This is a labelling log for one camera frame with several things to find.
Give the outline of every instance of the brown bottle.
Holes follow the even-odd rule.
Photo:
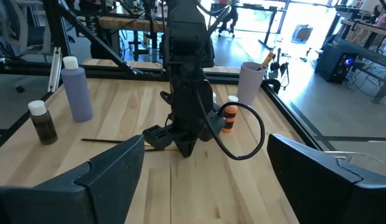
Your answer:
[[[45,102],[35,100],[29,103],[31,120],[42,144],[52,144],[57,141],[54,123],[46,109]]]

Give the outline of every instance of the purple bottle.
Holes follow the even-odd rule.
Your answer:
[[[61,71],[64,88],[75,122],[89,121],[93,117],[85,70],[78,66],[76,57],[64,57]]]

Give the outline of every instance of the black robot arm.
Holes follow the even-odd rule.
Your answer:
[[[221,149],[230,158],[244,160],[254,156],[262,147],[265,129],[259,115],[241,103],[227,103],[222,107],[212,100],[212,88],[202,68],[214,66],[214,50],[211,33],[229,14],[231,7],[225,6],[217,12],[207,11],[197,0],[167,1],[167,27],[161,42],[161,55],[166,74],[170,77],[171,93],[162,91],[161,97],[170,104],[172,112],[163,128],[155,126],[143,132],[146,142],[156,149],[164,149],[173,141],[184,157],[192,154],[198,139],[209,141],[215,138]],[[201,8],[211,16],[218,15],[209,27]],[[242,106],[259,120],[261,140],[253,152],[246,156],[234,156],[218,137],[225,125],[223,111],[226,106]]]

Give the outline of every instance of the chair wheel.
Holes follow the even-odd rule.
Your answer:
[[[18,93],[23,93],[23,92],[25,92],[26,90],[25,90],[23,87],[21,87],[21,86],[17,86],[17,87],[16,87],[16,91],[17,91]]]

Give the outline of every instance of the white cup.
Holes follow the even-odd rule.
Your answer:
[[[238,101],[251,106],[261,86],[266,69],[255,62],[244,62],[240,69],[238,79],[237,97]]]

